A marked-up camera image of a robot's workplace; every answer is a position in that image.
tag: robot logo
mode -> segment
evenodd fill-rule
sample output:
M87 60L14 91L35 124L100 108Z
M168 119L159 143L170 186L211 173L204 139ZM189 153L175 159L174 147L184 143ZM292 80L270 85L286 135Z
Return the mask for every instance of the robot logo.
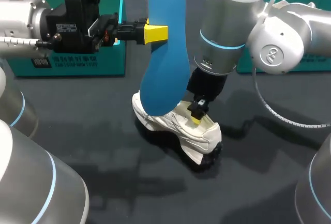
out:
M276 54L278 52L278 49L273 47L270 48L269 53L267 54L266 60L272 65L275 58L276 58Z
M261 49L260 59L266 66L278 66L283 62L283 51L275 45L266 45Z

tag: metal cylinder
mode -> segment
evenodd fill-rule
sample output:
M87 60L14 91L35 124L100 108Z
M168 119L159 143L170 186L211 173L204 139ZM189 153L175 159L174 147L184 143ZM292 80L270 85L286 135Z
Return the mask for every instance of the metal cylinder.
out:
M0 223L85 223L88 191L72 168L2 121L0 139Z
M33 106L11 79L0 68L0 120L28 137L38 127L38 117Z
M331 135L299 180L295 207L302 224L331 223Z
M264 7L263 0L207 0L197 65L211 74L232 72Z
M50 6L45 0L0 0L0 36L41 39L40 24L43 13ZM20 44L0 43L0 57L43 58L50 54L48 49Z

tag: black clamp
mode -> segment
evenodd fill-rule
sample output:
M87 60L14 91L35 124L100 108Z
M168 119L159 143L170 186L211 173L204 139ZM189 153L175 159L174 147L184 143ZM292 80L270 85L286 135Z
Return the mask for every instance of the black clamp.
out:
M209 101L206 101L203 97L194 98L194 102L187 108L187 110L191 111L191 116L194 119L200 121L209 111Z

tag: shoe upper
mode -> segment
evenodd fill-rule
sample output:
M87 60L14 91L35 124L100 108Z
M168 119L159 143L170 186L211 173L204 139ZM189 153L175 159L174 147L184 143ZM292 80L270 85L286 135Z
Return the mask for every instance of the shoe upper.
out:
M138 92L132 97L132 105L136 113L147 122L157 124L158 130L175 133L201 153L210 153L222 141L218 123L214 123L207 115L201 119L199 125L192 121L191 112L187 110L190 102L181 101L173 111L164 116L149 116L141 105Z

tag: label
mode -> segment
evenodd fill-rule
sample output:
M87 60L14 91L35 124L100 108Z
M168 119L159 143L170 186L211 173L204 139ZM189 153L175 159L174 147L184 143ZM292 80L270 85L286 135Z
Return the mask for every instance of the label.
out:
M52 68L50 61L48 58L33 58L31 59L34 67L36 68Z
M53 56L55 67L97 67L96 56Z
M315 63L315 62L325 63L327 62L327 58L315 56L315 55L306 55L301 59L301 63Z
M57 24L56 29L59 33L74 33L77 31L76 24Z

